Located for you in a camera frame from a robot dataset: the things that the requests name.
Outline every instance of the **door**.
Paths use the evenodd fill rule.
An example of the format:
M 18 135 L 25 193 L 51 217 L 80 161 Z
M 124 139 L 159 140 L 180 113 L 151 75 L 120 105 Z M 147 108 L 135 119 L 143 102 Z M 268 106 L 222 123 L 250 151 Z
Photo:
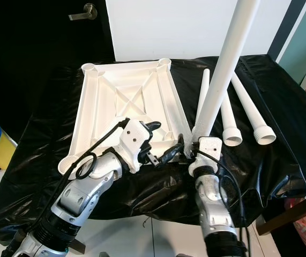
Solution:
M 105 0 L 0 0 L 0 125 L 19 140 L 55 67 L 114 60 Z

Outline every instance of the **black cable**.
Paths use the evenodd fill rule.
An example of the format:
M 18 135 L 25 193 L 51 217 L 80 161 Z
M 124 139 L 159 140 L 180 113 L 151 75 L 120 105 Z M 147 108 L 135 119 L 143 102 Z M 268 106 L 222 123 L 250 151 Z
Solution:
M 88 157 L 88 156 L 92 156 L 93 157 L 93 161 L 92 164 L 90 166 L 90 168 L 87 170 L 87 172 L 84 175 L 81 175 L 81 170 L 83 167 L 80 167 L 77 171 L 78 173 L 78 177 L 79 179 L 82 178 L 86 178 L 93 170 L 95 164 L 96 164 L 96 155 L 94 153 L 92 153 L 92 151 L 99 146 L 101 143 L 103 143 L 111 134 L 113 134 L 116 129 L 118 129 L 119 127 L 124 128 L 127 123 L 129 122 L 129 119 L 126 118 L 125 120 L 118 122 L 108 133 L 106 133 L 101 139 L 99 139 L 93 146 L 91 146 L 87 151 L 85 151 L 81 157 L 79 157 L 75 162 L 73 162 L 71 164 L 71 166 L 67 169 L 66 173 L 62 176 L 62 178 L 60 179 L 59 183 L 57 184 L 56 188 L 54 189 L 51 197 L 49 198 L 47 204 L 44 206 L 44 208 L 42 209 L 42 212 L 39 214 L 39 216 L 35 219 L 35 221 L 33 222 L 32 225 L 30 225 L 25 231 L 27 233 L 29 233 L 30 231 L 32 231 L 39 223 L 39 221 L 42 219 L 43 214 L 46 212 L 46 210 L 48 209 L 48 207 L 50 206 L 51 202 L 55 199 L 56 194 L 60 193 L 61 188 L 63 189 L 66 185 L 66 183 L 68 182 L 68 178 L 69 176 L 72 174 L 72 171 L 77 167 L 77 165 L 79 164 L 79 162 L 81 162 L 84 158 Z
M 238 194 L 238 202 L 239 202 L 239 207 L 240 207 L 240 241 L 242 241 L 242 227 L 245 228 L 245 231 L 246 231 L 246 234 L 247 234 L 247 243 L 248 243 L 248 255 L 249 257 L 251 257 L 251 253 L 250 253 L 250 236 L 249 236 L 249 232 L 248 232 L 248 228 L 247 228 L 247 224 L 246 224 L 246 221 L 245 221 L 245 213 L 244 213 L 244 207 L 243 207 L 243 202 L 242 202 L 242 194 L 241 194 L 241 190 L 240 190 L 240 187 L 238 185 L 238 182 L 236 180 L 236 178 L 234 177 L 234 175 L 232 174 L 232 172 L 225 166 L 223 165 L 222 163 L 220 163 L 216 158 L 214 158 L 213 156 L 205 153 L 205 152 L 202 152 L 200 150 L 195 150 L 194 151 L 195 153 L 200 153 L 202 155 L 204 155 L 205 157 L 211 159 L 212 161 L 214 161 L 215 163 L 217 163 L 219 166 L 221 166 L 224 170 L 226 170 L 228 172 L 228 174 L 230 174 L 231 178 L 230 178 L 230 181 L 233 183 L 236 191 L 237 191 L 237 194 Z M 220 192 L 220 195 L 222 197 L 222 194 L 221 194 L 221 180 L 219 181 L 219 192 Z

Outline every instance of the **tiled floor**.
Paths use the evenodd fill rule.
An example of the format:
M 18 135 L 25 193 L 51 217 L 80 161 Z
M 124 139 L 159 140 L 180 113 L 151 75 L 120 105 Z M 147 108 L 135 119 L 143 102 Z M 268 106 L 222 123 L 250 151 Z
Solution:
M 249 226 L 249 232 L 253 257 L 280 256 L 271 235 L 257 235 L 255 224 Z M 88 220 L 77 239 L 86 244 L 85 257 L 98 257 L 100 252 L 107 252 L 111 257 L 175 257 L 178 253 L 207 256 L 199 226 L 157 221 L 146 216 Z M 80 255 L 71 250 L 67 256 Z

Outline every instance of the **white plastic tray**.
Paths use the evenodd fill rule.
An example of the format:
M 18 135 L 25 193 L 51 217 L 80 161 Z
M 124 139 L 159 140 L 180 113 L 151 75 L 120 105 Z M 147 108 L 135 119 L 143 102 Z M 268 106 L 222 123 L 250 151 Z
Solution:
M 178 93 L 170 74 L 170 59 L 154 62 L 94 65 L 84 64 L 85 75 L 76 124 L 68 156 L 58 170 L 65 173 L 69 166 L 114 125 L 126 117 L 161 122 L 150 141 L 152 154 L 160 157 L 165 150 L 184 135 L 185 144 L 191 142 Z M 119 144 L 122 129 L 104 141 L 95 153 Z

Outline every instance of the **white tube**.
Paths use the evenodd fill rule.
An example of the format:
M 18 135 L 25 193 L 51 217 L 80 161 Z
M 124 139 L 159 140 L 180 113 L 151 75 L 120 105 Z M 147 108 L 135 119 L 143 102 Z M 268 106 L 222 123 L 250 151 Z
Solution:
M 268 145 L 269 143 L 272 143 L 277 136 L 274 134 L 272 128 L 266 125 L 266 122 L 243 87 L 236 73 L 233 74 L 232 83 L 245 113 L 249 118 L 250 124 L 254 129 L 255 140 L 259 145 Z
M 196 122 L 195 124 L 197 124 L 198 118 L 199 118 L 199 114 L 201 111 L 201 108 L 203 106 L 204 103 L 204 99 L 208 90 L 208 84 L 210 83 L 210 70 L 209 69 L 205 69 L 203 72 L 203 78 L 201 80 L 201 87 L 200 87 L 200 94 L 199 94 L 199 100 L 198 100 L 198 108 L 197 108 L 197 115 L 196 115 Z
M 192 133 L 193 142 L 198 142 L 199 137 L 208 137 L 211 132 L 259 2 L 260 0 L 237 1 L 209 90 Z
M 232 105 L 230 104 L 228 93 L 225 94 L 221 114 L 223 122 L 223 142 L 227 146 L 238 146 L 242 143 L 242 135 L 236 126 Z

